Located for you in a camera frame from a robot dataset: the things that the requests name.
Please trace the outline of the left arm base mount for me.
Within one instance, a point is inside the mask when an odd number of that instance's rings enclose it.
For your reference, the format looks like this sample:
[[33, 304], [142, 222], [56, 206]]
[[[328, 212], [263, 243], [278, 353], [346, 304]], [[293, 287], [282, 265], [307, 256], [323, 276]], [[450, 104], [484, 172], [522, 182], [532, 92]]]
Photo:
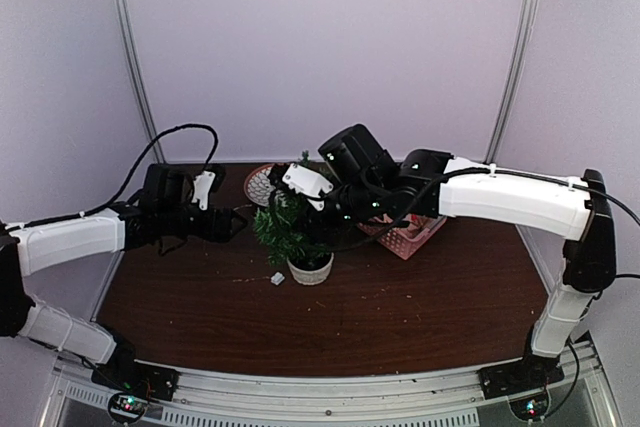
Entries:
[[91, 381], [108, 387], [114, 393], [107, 401], [107, 413], [121, 426], [140, 421], [152, 403], [171, 401], [177, 388], [179, 373], [168, 367], [139, 363], [134, 345], [111, 331], [116, 346], [105, 364], [83, 360], [92, 371]]

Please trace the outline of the white battery box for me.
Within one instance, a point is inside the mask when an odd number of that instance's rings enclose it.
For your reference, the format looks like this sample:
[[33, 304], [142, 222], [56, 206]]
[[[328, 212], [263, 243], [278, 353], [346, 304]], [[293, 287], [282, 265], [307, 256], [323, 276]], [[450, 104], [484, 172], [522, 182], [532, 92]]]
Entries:
[[284, 280], [285, 280], [285, 276], [281, 272], [276, 272], [270, 278], [270, 282], [273, 285], [280, 285]]

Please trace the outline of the pink plastic basket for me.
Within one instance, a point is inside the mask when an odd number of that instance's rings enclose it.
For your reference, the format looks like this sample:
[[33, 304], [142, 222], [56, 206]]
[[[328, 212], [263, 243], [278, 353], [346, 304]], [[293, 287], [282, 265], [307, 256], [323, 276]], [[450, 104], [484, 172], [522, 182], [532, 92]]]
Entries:
[[447, 221], [447, 218], [425, 217], [426, 223], [422, 229], [411, 229], [406, 226], [398, 226], [389, 230], [377, 239], [377, 242], [403, 260], [413, 256]]

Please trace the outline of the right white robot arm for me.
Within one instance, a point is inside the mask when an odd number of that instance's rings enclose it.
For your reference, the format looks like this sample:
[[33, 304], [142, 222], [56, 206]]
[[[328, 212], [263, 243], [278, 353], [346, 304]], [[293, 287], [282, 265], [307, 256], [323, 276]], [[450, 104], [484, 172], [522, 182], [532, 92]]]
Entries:
[[319, 153], [328, 176], [293, 164], [282, 177], [307, 199], [315, 229], [382, 216], [395, 227], [412, 214], [486, 219], [563, 239], [564, 269], [530, 330], [522, 359], [511, 365], [519, 387], [535, 387], [556, 367], [592, 299], [616, 277], [612, 199], [596, 170], [545, 176], [427, 149], [397, 162], [362, 124], [331, 137]]

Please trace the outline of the small green christmas tree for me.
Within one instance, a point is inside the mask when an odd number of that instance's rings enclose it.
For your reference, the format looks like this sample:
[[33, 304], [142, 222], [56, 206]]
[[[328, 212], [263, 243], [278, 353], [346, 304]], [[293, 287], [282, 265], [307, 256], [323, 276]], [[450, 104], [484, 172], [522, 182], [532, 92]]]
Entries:
[[[320, 173], [312, 167], [307, 150], [302, 152], [299, 161], [293, 163]], [[267, 248], [270, 265], [287, 266], [295, 282], [303, 286], [317, 286], [328, 279], [334, 254], [301, 246], [297, 216], [304, 201], [307, 200], [303, 196], [285, 190], [283, 185], [276, 186], [269, 205], [256, 212], [253, 231], [258, 242]]]

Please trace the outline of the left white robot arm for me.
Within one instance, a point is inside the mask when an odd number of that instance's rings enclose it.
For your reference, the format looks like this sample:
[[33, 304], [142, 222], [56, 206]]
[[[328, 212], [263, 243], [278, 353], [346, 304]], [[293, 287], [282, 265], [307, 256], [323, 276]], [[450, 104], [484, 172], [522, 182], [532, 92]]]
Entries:
[[232, 208], [211, 197], [224, 180], [220, 165], [198, 174], [170, 164], [148, 167], [143, 187], [128, 201], [109, 203], [94, 213], [1, 227], [1, 334], [24, 337], [104, 365], [106, 376], [123, 391], [137, 389], [144, 371], [123, 353], [121, 340], [106, 328], [73, 317], [29, 296], [24, 278], [44, 269], [98, 254], [113, 254], [167, 237], [195, 237], [226, 243], [246, 225]]

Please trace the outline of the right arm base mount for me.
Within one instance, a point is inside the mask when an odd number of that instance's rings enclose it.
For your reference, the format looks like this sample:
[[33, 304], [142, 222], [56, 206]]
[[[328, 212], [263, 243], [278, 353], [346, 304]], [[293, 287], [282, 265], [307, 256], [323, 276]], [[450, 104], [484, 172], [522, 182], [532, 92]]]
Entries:
[[486, 400], [505, 397], [513, 416], [529, 423], [551, 413], [548, 388], [565, 378], [561, 367], [530, 367], [523, 360], [484, 367], [478, 376]]

